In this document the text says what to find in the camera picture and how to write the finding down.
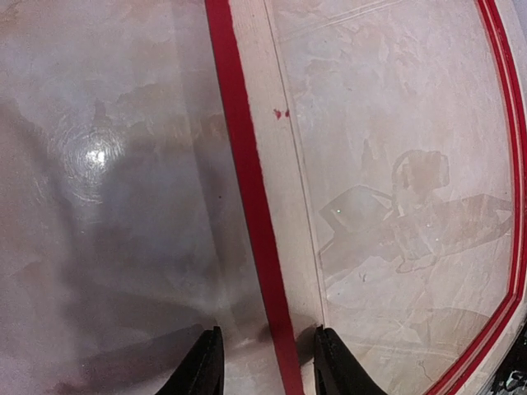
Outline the red wooden picture frame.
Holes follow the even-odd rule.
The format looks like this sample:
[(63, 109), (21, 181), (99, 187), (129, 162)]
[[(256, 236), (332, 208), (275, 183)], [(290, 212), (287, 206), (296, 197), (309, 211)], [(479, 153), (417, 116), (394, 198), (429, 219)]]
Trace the red wooden picture frame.
[(368, 393), (483, 393), (526, 313), (524, 3), (206, 13), (285, 392), (325, 327)]

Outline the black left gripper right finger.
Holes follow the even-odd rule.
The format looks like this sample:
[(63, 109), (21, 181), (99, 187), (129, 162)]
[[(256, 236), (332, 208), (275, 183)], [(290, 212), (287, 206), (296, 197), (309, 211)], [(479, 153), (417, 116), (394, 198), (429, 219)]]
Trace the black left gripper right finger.
[(314, 335), (315, 391), (321, 395), (386, 395), (332, 328)]

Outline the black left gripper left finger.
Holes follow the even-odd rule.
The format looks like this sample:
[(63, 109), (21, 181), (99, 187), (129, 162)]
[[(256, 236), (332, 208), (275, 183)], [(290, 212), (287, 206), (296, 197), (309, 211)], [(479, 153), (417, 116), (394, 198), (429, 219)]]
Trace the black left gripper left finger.
[(202, 332), (180, 365), (156, 395), (223, 395), (224, 345), (222, 330)]

